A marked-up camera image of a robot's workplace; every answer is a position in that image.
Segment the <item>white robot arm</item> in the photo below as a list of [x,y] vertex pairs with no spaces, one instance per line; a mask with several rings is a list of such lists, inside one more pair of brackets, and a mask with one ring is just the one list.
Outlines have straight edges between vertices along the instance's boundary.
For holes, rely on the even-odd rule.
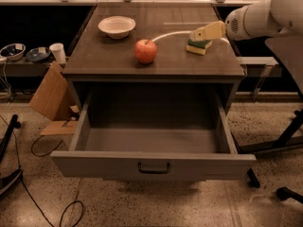
[[233,10],[225,22],[213,22],[193,30],[193,42],[227,35],[235,41],[279,37],[303,32],[303,0],[263,0]]

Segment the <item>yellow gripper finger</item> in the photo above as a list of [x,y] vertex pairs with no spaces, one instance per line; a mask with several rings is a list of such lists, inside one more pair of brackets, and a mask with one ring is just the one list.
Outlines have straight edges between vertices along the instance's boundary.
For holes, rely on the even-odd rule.
[[225,35],[225,33],[225,23],[222,21],[216,21],[193,30],[190,33],[189,38],[193,42],[201,42],[205,40],[220,39]]

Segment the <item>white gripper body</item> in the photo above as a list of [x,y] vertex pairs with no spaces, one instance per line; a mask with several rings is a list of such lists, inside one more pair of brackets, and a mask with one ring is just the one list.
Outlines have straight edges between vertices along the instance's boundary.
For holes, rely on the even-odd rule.
[[235,41],[250,39],[248,7],[233,10],[225,19],[227,36]]

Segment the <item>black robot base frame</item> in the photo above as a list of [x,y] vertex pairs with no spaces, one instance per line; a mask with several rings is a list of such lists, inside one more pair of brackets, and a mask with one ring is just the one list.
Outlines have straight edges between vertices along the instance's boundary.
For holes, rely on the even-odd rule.
[[[238,153],[248,154],[256,153],[261,151],[276,150],[282,148],[290,148],[294,146],[299,146],[303,144],[303,136],[296,136],[294,134],[303,126],[303,109],[301,111],[294,112],[294,119],[286,130],[274,141],[257,143],[253,145],[240,146],[233,136],[233,140]],[[276,196],[281,201],[286,201],[288,199],[294,199],[300,203],[303,203],[303,196],[299,193],[294,192],[286,186],[280,187],[276,190]]]

